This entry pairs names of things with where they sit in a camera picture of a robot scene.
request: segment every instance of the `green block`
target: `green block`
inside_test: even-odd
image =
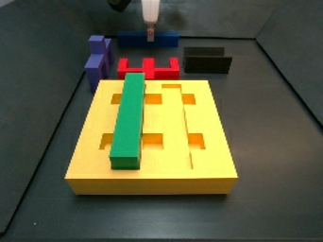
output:
[[[128,73],[110,150],[112,169],[140,169],[146,75]]]

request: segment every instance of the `toy block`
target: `toy block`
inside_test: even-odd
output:
[[[155,59],[144,58],[142,68],[128,67],[128,59],[120,58],[118,66],[119,79],[126,78],[127,73],[146,73],[146,79],[179,79],[179,60],[170,58],[170,67],[155,68]]]
[[[100,81],[66,173],[74,192],[228,194],[238,173],[207,80],[146,80],[140,169],[112,169],[124,83]]]
[[[118,45],[120,47],[178,47],[178,32],[155,32],[154,42],[148,42],[146,31],[119,31]]]
[[[88,39],[91,54],[104,54],[106,42],[103,35],[92,35]]]
[[[168,68],[155,68],[155,79],[179,79],[178,58],[170,58]]]
[[[100,79],[108,78],[114,63],[112,43],[104,36],[94,35],[88,39],[91,56],[84,66],[91,92],[95,93]]]
[[[146,76],[128,73],[110,150],[112,169],[140,168]]]
[[[224,56],[224,47],[184,47],[184,58],[195,56]]]
[[[224,57],[223,47],[186,47],[184,72],[228,74],[232,57]]]

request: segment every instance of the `gray table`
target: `gray table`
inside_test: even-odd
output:
[[[240,179],[228,196],[75,196],[64,173],[92,94],[84,78],[4,236],[23,239],[323,238],[323,136],[255,41],[180,39],[176,49],[119,49],[116,60],[224,46],[228,75],[208,79]],[[111,78],[116,77],[116,66]]]

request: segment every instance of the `gray floor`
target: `gray floor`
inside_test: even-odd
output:
[[[282,1],[163,0],[156,30],[255,38]],[[0,233],[80,80],[90,35],[139,29],[146,29],[140,0],[124,13],[106,0],[16,0],[0,8]]]
[[[224,46],[234,57],[228,75],[182,75],[210,79],[240,175],[232,193],[74,195],[63,177],[92,100],[84,79],[4,238],[323,238],[322,129],[256,42],[182,39],[176,49],[115,54],[162,66],[184,46]]]

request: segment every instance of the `yellow board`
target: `yellow board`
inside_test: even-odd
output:
[[[140,170],[111,169],[124,81],[102,80],[66,174],[75,193],[230,193],[238,173],[208,81],[147,80],[146,85]]]

